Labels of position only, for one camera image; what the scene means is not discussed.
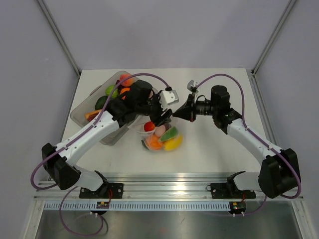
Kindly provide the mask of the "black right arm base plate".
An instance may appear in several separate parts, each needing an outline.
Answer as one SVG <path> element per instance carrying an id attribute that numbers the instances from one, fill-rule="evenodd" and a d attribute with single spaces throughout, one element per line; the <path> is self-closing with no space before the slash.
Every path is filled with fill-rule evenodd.
<path id="1" fill-rule="evenodd" d="M 213 199 L 255 199 L 256 193 L 250 190 L 239 190 L 230 183 L 211 183 L 206 186 Z"/>

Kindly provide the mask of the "clear zip top bag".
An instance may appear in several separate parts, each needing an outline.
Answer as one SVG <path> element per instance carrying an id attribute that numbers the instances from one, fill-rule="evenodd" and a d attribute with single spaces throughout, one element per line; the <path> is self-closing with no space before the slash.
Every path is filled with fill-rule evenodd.
<path id="1" fill-rule="evenodd" d="M 183 143 L 183 135 L 178 127 L 177 118 L 155 126 L 150 117 L 140 116 L 128 126 L 140 137 L 142 146 L 149 151 L 174 151 Z"/>

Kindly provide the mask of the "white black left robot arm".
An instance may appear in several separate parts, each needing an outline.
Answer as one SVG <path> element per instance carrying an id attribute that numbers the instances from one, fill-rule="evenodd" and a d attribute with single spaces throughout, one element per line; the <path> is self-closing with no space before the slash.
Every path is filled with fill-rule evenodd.
<path id="1" fill-rule="evenodd" d="M 56 145 L 45 144 L 41 149 L 41 165 L 59 189 L 82 187 L 96 198 L 103 198 L 108 192 L 107 180 L 98 171 L 77 167 L 79 159 L 96 143 L 138 116 L 149 116 L 156 126 L 166 123 L 172 115 L 169 107 L 176 102 L 178 97 L 171 87 L 154 93 L 150 83 L 137 80 L 130 90 L 107 99 L 97 116 L 73 136 Z"/>

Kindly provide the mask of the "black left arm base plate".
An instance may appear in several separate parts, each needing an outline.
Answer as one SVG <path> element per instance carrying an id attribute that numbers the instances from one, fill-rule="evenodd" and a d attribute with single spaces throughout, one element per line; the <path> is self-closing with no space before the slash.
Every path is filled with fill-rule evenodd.
<path id="1" fill-rule="evenodd" d="M 81 188 L 80 199 L 121 199 L 123 197 L 123 183 L 104 183 L 97 191 Z"/>

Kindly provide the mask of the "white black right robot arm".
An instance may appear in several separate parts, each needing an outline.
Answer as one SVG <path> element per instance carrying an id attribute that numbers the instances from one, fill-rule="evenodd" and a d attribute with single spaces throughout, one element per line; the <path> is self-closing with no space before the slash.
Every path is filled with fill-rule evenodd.
<path id="1" fill-rule="evenodd" d="M 186 102 L 173 113 L 174 117 L 195 121 L 197 116 L 211 116 L 214 124 L 226 135 L 237 140 L 260 163 L 257 173 L 241 171 L 227 178 L 226 191 L 238 197 L 243 191 L 261 191 L 273 199 L 285 196 L 294 188 L 301 193 L 301 178 L 297 154 L 292 149 L 283 150 L 261 137 L 248 127 L 243 114 L 230 104 L 230 95 L 225 86 L 211 88 L 210 99 L 199 100 L 195 85 L 189 85 L 190 94 Z"/>

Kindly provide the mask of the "pink toy egg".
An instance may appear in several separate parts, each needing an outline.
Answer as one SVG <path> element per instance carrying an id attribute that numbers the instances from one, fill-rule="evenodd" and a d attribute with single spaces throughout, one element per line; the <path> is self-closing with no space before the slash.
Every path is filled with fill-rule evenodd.
<path id="1" fill-rule="evenodd" d="M 154 131 L 157 137 L 161 137 L 165 132 L 166 132 L 166 127 L 164 125 L 157 127 Z"/>

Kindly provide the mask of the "yellow toy mango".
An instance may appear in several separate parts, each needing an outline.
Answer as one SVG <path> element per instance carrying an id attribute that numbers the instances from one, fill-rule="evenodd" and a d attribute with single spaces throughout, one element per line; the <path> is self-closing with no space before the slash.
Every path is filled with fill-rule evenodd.
<path id="1" fill-rule="evenodd" d="M 176 137 L 165 141 L 163 144 L 163 149 L 165 151 L 175 150 L 182 144 L 182 141 L 183 141 L 183 136 L 182 134 L 179 134 Z"/>

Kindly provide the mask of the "dark red toy apple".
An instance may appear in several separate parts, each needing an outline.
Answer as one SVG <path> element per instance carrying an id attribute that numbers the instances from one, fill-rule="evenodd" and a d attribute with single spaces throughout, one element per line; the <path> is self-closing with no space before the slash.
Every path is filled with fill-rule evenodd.
<path id="1" fill-rule="evenodd" d="M 150 132 L 153 131 L 155 129 L 155 125 L 152 121 L 146 122 L 144 124 L 144 131 L 145 132 Z"/>

